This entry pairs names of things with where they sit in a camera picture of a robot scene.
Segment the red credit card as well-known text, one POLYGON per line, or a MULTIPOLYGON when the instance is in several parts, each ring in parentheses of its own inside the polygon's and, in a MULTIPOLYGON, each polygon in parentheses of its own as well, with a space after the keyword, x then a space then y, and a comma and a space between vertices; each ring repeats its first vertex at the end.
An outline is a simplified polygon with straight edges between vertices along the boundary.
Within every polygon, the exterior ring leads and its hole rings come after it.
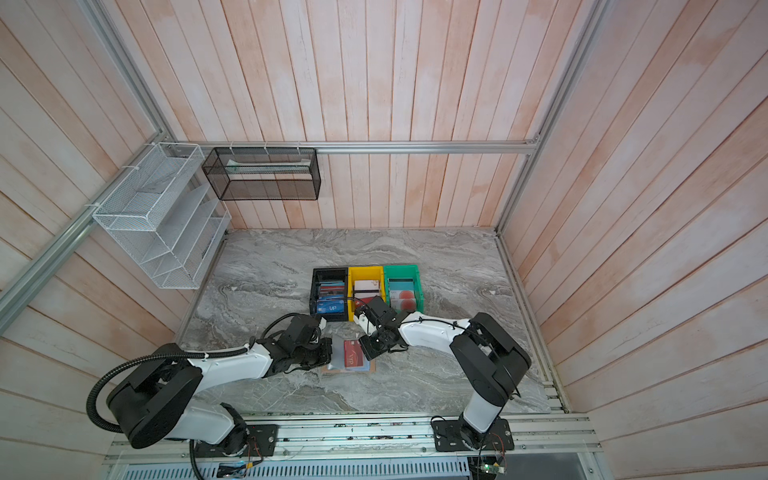
POLYGON ((343 343, 344 368, 347 370, 362 371, 370 367, 361 344, 357 340, 345 340, 343 343))

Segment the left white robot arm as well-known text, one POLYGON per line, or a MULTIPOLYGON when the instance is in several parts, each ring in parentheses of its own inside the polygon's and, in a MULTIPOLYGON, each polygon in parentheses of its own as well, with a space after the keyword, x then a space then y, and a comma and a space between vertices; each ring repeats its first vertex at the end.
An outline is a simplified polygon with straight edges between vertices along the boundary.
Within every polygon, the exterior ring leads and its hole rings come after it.
POLYGON ((197 394, 242 380, 269 378, 328 365, 332 340, 312 316, 284 315, 288 325, 250 338, 238 348, 188 351, 176 343, 108 371, 86 399, 91 422, 122 433, 135 449, 161 440, 187 440, 220 449, 227 456, 249 445, 249 430, 230 404, 199 403, 197 394))

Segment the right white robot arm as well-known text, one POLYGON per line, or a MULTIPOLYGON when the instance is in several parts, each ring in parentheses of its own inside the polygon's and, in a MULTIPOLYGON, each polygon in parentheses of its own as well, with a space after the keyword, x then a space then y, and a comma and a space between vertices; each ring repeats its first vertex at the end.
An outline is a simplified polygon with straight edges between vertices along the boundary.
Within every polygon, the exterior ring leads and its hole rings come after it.
POLYGON ((396 311, 374 297, 355 309, 366 358, 407 347, 424 347, 455 358, 473 388, 459 425, 474 435, 487 433, 532 366, 528 352, 489 314, 451 320, 419 311, 396 311))

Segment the blue VIP card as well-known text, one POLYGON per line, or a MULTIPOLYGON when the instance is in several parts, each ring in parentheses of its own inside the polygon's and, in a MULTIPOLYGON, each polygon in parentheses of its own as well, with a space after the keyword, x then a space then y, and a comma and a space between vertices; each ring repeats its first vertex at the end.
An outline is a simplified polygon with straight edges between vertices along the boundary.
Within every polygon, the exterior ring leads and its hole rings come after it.
POLYGON ((321 315, 344 314, 346 301, 342 298, 319 299, 316 303, 316 313, 321 315))

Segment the teal card in green bin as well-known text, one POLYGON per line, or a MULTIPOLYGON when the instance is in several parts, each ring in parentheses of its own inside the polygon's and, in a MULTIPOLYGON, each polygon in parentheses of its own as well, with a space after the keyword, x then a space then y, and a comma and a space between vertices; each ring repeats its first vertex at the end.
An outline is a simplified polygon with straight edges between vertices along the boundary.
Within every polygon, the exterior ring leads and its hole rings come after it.
POLYGON ((416 292, 415 283, 408 279, 393 279, 388 283, 388 288, 393 298, 413 298, 416 292))

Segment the yellow plastic bin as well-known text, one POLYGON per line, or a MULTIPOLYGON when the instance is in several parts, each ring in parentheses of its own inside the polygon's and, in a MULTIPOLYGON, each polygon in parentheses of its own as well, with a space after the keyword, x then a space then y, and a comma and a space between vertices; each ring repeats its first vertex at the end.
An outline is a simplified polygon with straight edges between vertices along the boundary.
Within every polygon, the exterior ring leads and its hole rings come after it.
POLYGON ((382 266, 349 267, 347 270, 347 311, 352 322, 355 310, 374 296, 387 299, 382 266))

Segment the green plastic bin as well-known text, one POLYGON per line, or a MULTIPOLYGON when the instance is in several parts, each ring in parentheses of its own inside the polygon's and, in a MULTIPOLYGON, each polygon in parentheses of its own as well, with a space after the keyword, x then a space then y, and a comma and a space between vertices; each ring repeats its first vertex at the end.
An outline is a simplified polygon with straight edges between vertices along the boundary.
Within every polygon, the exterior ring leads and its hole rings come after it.
POLYGON ((385 265, 383 267, 387 300, 396 311, 422 311, 424 293, 419 266, 385 265))

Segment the black plastic bin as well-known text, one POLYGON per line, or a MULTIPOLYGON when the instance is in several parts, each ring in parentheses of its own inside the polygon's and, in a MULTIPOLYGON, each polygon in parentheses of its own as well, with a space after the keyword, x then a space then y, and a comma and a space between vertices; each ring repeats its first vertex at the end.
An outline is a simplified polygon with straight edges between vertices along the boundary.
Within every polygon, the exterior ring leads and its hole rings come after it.
POLYGON ((309 297, 310 314, 328 322, 344 322, 348 320, 347 311, 347 269, 342 267, 315 268, 309 297), (344 314, 321 315, 316 313, 316 303, 319 299, 342 298, 346 301, 344 314))

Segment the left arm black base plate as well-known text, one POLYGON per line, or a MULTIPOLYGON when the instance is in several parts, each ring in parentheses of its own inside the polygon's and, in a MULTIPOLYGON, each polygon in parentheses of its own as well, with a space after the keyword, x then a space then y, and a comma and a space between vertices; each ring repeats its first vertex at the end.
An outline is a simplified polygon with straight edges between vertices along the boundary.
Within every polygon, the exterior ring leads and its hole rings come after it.
POLYGON ((262 459, 274 455, 278 440, 277 424, 248 424, 236 426, 220 443, 197 442, 197 458, 235 457, 262 459))

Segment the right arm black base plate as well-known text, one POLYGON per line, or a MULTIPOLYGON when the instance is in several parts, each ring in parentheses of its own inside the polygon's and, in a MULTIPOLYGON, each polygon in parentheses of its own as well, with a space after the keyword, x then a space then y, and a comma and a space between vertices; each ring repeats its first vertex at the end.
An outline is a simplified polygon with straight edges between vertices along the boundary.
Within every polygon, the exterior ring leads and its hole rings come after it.
POLYGON ((438 452, 490 450, 505 453, 515 449, 509 423, 500 417, 487 432, 475 431, 463 418, 447 420, 433 416, 430 426, 438 452))

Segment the black mesh wall basket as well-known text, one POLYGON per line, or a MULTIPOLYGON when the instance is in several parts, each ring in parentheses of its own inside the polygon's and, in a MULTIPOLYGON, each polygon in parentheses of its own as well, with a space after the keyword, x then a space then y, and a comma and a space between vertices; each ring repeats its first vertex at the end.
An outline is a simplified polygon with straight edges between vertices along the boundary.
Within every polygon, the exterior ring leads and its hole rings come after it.
POLYGON ((302 147, 215 147, 202 171, 223 201, 314 201, 322 183, 316 151, 302 147))

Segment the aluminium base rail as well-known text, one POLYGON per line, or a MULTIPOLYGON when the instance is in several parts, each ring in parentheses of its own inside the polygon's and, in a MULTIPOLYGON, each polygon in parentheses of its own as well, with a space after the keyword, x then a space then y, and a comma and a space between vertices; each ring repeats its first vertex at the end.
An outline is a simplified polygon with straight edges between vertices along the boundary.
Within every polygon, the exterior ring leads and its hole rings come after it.
POLYGON ((612 474, 585 414, 534 413, 500 416, 508 421, 515 449, 438 452, 430 415, 328 414, 248 416, 247 424, 277 424, 274 455, 255 459, 197 458, 189 445, 162 440, 136 450, 118 434, 102 472, 107 479, 609 479, 612 474))

